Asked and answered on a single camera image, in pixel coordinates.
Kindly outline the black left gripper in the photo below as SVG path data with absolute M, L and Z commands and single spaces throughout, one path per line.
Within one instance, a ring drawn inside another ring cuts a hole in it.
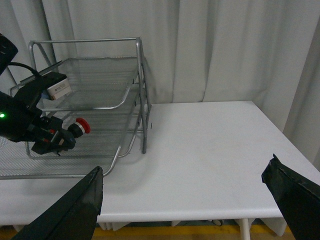
M 57 117 L 41 117 L 39 121 L 30 124 L 27 134 L 28 142 L 34 142 L 31 150 L 39 155 L 58 153 L 73 149 L 76 140 L 73 134 L 62 128 L 63 120 Z

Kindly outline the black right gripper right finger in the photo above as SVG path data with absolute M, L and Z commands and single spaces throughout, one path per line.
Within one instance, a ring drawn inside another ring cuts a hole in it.
M 320 186 L 287 167 L 276 155 L 261 174 L 297 240 L 320 238 Z

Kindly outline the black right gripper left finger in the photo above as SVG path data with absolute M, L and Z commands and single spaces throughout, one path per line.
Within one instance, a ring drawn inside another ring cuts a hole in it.
M 15 240 L 90 240 L 103 203 L 103 170 L 95 167 Z

